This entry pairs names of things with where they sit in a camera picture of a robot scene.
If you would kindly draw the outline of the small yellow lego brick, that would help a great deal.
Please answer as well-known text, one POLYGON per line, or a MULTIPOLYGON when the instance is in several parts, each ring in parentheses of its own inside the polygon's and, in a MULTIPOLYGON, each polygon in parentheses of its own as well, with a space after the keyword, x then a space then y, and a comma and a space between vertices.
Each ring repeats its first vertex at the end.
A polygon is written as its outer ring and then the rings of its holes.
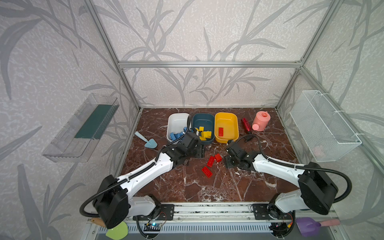
POLYGON ((210 139, 212 137, 212 132, 211 131, 203 131, 202 137, 205 139, 210 139))

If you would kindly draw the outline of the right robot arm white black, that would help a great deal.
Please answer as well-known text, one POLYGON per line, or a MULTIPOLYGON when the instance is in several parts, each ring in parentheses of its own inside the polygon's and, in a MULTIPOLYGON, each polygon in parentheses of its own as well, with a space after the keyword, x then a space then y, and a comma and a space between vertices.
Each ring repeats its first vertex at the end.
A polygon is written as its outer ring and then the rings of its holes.
POLYGON ((307 165, 289 163, 267 156, 262 148, 246 152, 239 141, 234 140, 228 141, 226 151, 226 168, 269 174, 297 187, 289 193, 277 193, 270 200, 267 212, 273 219, 297 210, 327 215, 331 206, 347 198, 353 189, 346 174, 322 168, 314 162, 307 165))

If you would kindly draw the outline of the blue 2x4 lego brick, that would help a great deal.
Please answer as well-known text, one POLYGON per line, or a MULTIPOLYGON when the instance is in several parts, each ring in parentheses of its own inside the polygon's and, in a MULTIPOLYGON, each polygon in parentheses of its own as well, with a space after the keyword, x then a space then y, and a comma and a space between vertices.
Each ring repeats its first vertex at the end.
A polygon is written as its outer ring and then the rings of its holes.
POLYGON ((170 133, 170 138, 172 141, 175 141, 177 139, 174 133, 170 133))

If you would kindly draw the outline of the small red lego brick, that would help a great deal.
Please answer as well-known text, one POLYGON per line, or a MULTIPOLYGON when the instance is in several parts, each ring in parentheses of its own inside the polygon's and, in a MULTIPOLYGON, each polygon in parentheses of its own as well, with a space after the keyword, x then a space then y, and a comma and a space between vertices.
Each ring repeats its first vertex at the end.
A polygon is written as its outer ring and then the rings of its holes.
POLYGON ((220 154, 216 154, 215 155, 215 160, 216 160, 217 163, 220 163, 223 160, 223 158, 222 158, 222 156, 220 154))

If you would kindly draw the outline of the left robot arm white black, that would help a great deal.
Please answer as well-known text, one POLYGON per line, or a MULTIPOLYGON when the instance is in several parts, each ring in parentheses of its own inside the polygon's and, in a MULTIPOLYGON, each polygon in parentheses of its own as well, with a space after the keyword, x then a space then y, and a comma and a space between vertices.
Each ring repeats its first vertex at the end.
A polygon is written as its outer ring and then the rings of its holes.
POLYGON ((201 147, 200 138, 193 132, 191 118, 188 118, 184 135, 162 147, 154 159, 128 174, 105 177, 98 192, 82 203, 80 214, 100 218, 107 229, 116 227, 127 217, 156 217, 161 203, 155 197, 136 197, 136 193, 157 177, 196 158, 201 147))

